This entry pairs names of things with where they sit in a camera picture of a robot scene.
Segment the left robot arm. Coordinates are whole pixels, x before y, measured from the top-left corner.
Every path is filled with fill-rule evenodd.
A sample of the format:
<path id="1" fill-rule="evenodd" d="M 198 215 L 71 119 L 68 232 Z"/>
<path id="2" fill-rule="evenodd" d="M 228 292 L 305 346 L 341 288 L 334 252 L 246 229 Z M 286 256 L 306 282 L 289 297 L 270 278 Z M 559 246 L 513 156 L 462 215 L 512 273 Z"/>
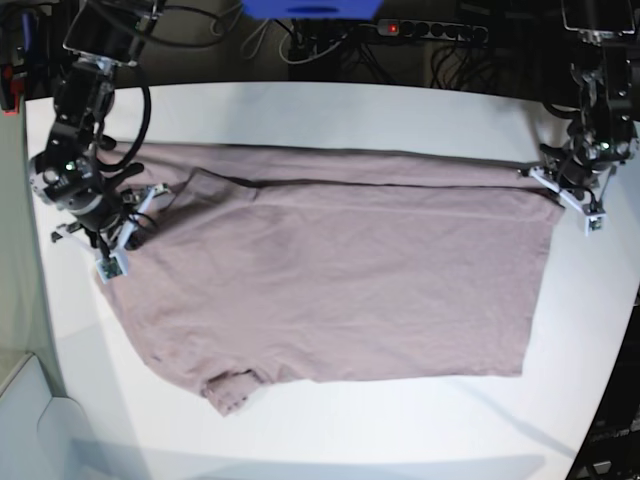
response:
<path id="1" fill-rule="evenodd" d="M 631 1 L 563 1 L 564 30 L 577 42 L 570 66 L 578 107 L 545 110 L 568 122 L 561 146 L 540 144 L 543 160 L 523 172 L 600 231 L 604 197 L 618 168 L 639 152 L 639 17 Z"/>

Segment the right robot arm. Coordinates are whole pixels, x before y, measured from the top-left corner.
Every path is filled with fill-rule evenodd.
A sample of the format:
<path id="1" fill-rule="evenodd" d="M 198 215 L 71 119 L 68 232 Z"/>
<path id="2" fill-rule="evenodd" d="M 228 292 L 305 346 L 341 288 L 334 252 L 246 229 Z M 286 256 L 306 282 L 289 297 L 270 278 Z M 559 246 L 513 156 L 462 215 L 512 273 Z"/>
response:
<path id="1" fill-rule="evenodd" d="M 154 199 L 169 191 L 163 183 L 136 188 L 123 185 L 144 170 L 135 157 L 150 126 L 152 101 L 138 60 L 164 6 L 162 1 L 85 3 L 63 43 L 76 58 L 53 96 L 55 119 L 46 146 L 29 161 L 33 193 L 75 219 L 57 226 L 52 242 L 84 232 L 88 239 L 80 245 L 94 256 L 103 282 L 127 275 L 127 253 L 140 245 L 137 231 L 155 223 L 146 211 Z M 106 163 L 100 160 L 100 152 L 117 145 L 104 128 L 120 68 L 132 69 L 138 78 L 142 122 L 122 159 Z"/>

